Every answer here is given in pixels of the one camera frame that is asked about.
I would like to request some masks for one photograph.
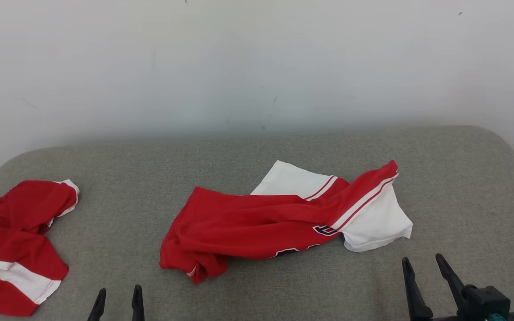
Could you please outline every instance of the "white logo on red fabric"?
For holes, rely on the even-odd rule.
[[[334,228],[332,228],[328,225],[324,225],[324,226],[317,225],[317,226],[313,227],[312,229],[315,230],[315,232],[317,232],[318,234],[322,234],[322,235],[326,235],[326,236],[331,236],[331,235],[335,235],[336,233],[338,233],[337,230],[335,230]]]

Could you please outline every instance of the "red and white jersey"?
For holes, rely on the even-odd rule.
[[[75,208],[78,193],[70,180],[23,181],[0,198],[1,314],[33,314],[69,272],[42,234]]]
[[[252,195],[195,187],[162,243],[160,266],[178,269],[199,283],[225,272],[228,256],[265,259],[303,251],[339,232],[354,231],[353,222],[366,221],[361,218],[370,217],[372,211],[379,220],[386,220],[389,210],[405,217],[393,189],[387,187],[398,175],[397,169],[391,161],[349,184],[340,177],[277,162]],[[386,230],[387,222],[365,226],[382,223]],[[399,237],[390,240],[389,233],[381,230],[372,232],[374,238],[366,237],[371,232],[364,233],[349,235],[350,250],[369,250]]]

